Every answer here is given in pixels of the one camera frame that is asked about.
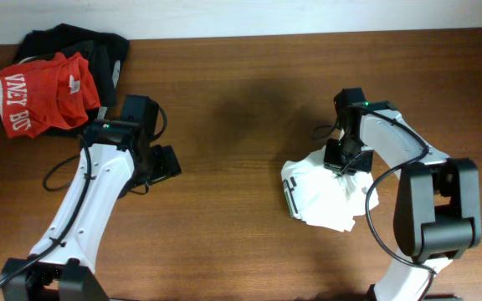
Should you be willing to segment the white printed t-shirt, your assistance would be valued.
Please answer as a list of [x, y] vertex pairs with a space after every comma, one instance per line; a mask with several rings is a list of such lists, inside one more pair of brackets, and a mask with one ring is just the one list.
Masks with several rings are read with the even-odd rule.
[[365, 214], [365, 200], [372, 174], [340, 176], [324, 167], [325, 148], [301, 161], [286, 161], [281, 170], [290, 215], [310, 226], [349, 232], [355, 217]]

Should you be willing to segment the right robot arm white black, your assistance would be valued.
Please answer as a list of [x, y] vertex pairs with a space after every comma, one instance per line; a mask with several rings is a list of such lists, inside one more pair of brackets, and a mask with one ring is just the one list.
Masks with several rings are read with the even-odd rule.
[[366, 300], [427, 300], [441, 269], [477, 247], [482, 238], [479, 170], [469, 158], [455, 159], [432, 147], [389, 101], [368, 102], [360, 88], [334, 98], [339, 139], [326, 142], [324, 166], [340, 176], [370, 171], [373, 155], [388, 169], [369, 186], [371, 196], [391, 175], [399, 183], [393, 217], [397, 251], [367, 225], [392, 262], [367, 290]]

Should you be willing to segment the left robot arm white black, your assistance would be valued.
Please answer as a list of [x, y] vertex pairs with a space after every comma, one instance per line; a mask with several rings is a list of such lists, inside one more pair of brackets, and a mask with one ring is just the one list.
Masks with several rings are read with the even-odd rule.
[[74, 179], [49, 228], [25, 259], [10, 258], [0, 274], [6, 300], [107, 300], [95, 262], [116, 202], [145, 195], [182, 172], [171, 146], [157, 144], [167, 121], [147, 96], [126, 96], [120, 117], [98, 119], [80, 136]]

